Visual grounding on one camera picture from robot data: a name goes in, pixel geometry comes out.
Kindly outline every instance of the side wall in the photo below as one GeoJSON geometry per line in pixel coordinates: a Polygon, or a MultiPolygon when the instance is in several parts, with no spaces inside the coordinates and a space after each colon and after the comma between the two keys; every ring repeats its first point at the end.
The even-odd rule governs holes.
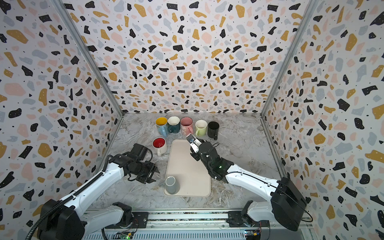
{"type": "Polygon", "coordinates": [[[118,115],[49,1],[2,1],[0,239],[90,179],[118,115]]]}
{"type": "Polygon", "coordinates": [[[306,1],[66,0],[125,112],[259,112],[306,1]]]}
{"type": "Polygon", "coordinates": [[[319,1],[265,116],[319,239],[384,232],[383,10],[319,1]]]}

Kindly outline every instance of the cup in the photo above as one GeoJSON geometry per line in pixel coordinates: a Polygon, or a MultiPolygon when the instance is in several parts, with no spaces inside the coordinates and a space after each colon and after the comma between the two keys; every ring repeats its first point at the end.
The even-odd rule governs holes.
{"type": "Polygon", "coordinates": [[[198,120],[195,126],[196,126],[196,135],[204,136],[207,131],[207,122],[204,120],[198,120]]]}
{"type": "Polygon", "coordinates": [[[163,137],[167,136],[167,119],[164,117],[156,119],[156,126],[157,126],[157,131],[162,135],[163,137]]]}
{"type": "Polygon", "coordinates": [[[190,117],[183,117],[181,120],[180,120],[180,123],[181,123],[181,132],[183,133],[183,135],[188,135],[188,134],[193,134],[193,128],[192,128],[192,118],[190,117]]]}
{"type": "Polygon", "coordinates": [[[180,132],[180,118],[176,116],[168,118],[167,127],[168,127],[168,132],[171,132],[171,133],[180,132]]]}
{"type": "Polygon", "coordinates": [[[166,178],[164,188],[171,195],[176,194],[180,190],[179,183],[176,181],[174,176],[169,176],[166,178]]]}
{"type": "Polygon", "coordinates": [[[159,157],[167,151],[167,142],[162,137],[158,137],[153,140],[152,146],[157,150],[157,155],[159,157]]]}
{"type": "Polygon", "coordinates": [[[208,124],[208,137],[213,138],[214,140],[217,140],[218,135],[218,128],[220,125],[217,122],[210,122],[208,124]]]}

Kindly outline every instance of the ventilation grille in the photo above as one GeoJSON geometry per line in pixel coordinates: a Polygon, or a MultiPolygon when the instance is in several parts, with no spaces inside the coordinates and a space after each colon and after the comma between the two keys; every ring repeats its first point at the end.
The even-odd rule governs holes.
{"type": "MultiPolygon", "coordinates": [[[[119,234],[107,234],[108,239],[120,239],[119,234]]],[[[83,239],[103,239],[101,232],[94,232],[83,239]]],[[[187,230],[187,231],[139,231],[134,240],[168,240],[168,239],[209,239],[209,240],[244,240],[244,230],[187,230]]]]}

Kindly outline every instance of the dark green mug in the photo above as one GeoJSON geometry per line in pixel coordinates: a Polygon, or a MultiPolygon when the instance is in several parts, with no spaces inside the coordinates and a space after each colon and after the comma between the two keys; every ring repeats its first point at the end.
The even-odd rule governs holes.
{"type": "Polygon", "coordinates": [[[180,118],[173,116],[168,119],[167,122],[168,132],[178,133],[180,132],[180,118]]]}

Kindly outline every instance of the pink mug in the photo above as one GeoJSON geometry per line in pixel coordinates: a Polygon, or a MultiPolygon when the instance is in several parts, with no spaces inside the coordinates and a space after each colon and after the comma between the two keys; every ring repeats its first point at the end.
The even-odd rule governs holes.
{"type": "Polygon", "coordinates": [[[193,128],[192,128],[193,120],[192,120],[192,118],[184,117],[180,120],[180,123],[181,123],[181,132],[183,133],[183,135],[186,136],[190,133],[193,134],[193,128]]]}

